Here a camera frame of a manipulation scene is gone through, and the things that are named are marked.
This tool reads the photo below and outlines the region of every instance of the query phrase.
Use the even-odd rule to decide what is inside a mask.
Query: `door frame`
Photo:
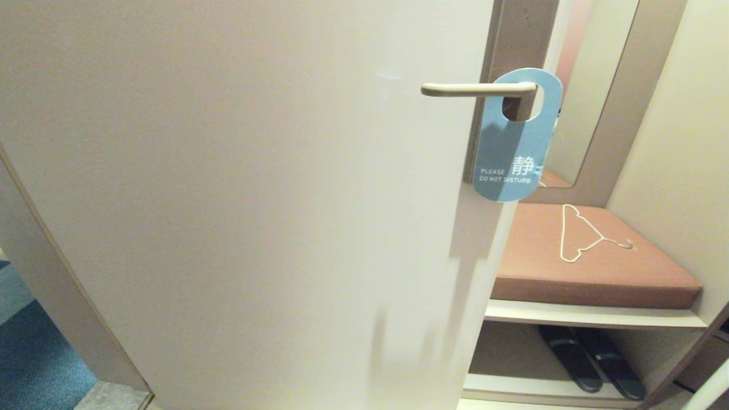
[[[81,286],[1,144],[0,161],[0,247],[99,380],[151,392]]]

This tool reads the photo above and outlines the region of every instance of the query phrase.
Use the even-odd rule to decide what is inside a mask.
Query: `mirror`
[[[560,1],[545,69],[562,81],[564,97],[540,187],[577,180],[637,6],[638,0]]]

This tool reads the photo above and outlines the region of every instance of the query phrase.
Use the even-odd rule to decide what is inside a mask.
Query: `chinese character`
[[[514,158],[514,164],[511,169],[512,175],[527,175],[532,170],[534,170],[534,158],[523,157],[521,155]]]

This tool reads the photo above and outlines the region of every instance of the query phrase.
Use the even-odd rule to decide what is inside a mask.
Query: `seat cushion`
[[[666,253],[627,226],[610,211],[577,206],[608,241],[582,253],[574,263],[560,258],[562,205],[519,204],[493,299],[586,306],[688,309],[701,284]],[[564,256],[600,236],[566,209]]]
[[[549,169],[542,170],[542,177],[539,179],[539,182],[542,184],[543,187],[550,188],[569,188],[572,186],[572,184],[560,178],[559,175],[555,174]]]

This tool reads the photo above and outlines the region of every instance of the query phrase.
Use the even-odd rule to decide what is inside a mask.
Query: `wooden frame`
[[[639,1],[623,55],[577,180],[570,188],[541,187],[524,202],[607,205],[653,97],[686,1]]]
[[[39,217],[2,146],[0,160],[0,247],[97,378],[149,392]]]
[[[509,71],[523,67],[543,66],[558,5],[559,0],[494,0],[480,82],[493,82]],[[509,118],[529,118],[534,96],[511,98],[510,102],[506,112]],[[473,165],[485,103],[483,97],[476,99],[463,171],[463,182],[467,184],[473,183]]]

